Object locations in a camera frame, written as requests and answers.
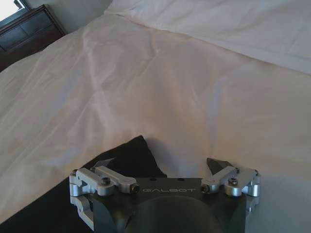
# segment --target dark wooden dresser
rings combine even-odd
[[[14,62],[43,50],[64,35],[46,5],[1,27],[0,72]]]

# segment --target bed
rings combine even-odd
[[[248,231],[310,232],[311,3],[114,0],[0,73],[0,223],[137,135],[169,177],[258,169]]]

